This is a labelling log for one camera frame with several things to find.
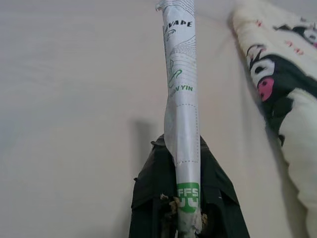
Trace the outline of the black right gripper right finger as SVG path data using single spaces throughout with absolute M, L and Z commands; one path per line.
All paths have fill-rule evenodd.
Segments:
M 232 181 L 203 138 L 201 190 L 203 229 L 198 238 L 250 238 Z

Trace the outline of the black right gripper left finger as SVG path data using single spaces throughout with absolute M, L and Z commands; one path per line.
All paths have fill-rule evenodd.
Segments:
M 173 157 L 164 135 L 151 142 L 151 151 L 134 178 L 128 238 L 175 238 L 177 212 L 176 175 Z

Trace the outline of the white green printed tube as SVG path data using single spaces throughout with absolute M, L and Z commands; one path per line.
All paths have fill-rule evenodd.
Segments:
M 168 97 L 164 141 L 176 172 L 179 238 L 202 231 L 201 149 L 194 0 L 160 0 Z

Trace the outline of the cream cartoon print blanket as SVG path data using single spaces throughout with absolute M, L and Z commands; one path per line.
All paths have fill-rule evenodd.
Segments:
M 317 227 L 317 22 L 250 0 L 234 9 L 233 27 L 307 223 Z

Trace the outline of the brown paper scraps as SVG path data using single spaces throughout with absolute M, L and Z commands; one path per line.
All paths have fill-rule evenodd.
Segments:
M 186 212 L 185 207 L 181 207 L 179 197 L 165 194 L 160 195 L 160 201 L 163 202 L 161 226 L 164 229 L 185 229 L 185 228 L 204 228 L 208 224 L 208 216 L 200 207 L 194 207 L 193 212 Z

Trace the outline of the beige sheeted bed mattress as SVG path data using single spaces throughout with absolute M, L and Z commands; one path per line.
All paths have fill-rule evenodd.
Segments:
M 196 0 L 201 135 L 251 238 L 309 238 L 231 29 Z M 163 133 L 158 0 L 0 0 L 0 238 L 128 238 L 134 178 Z

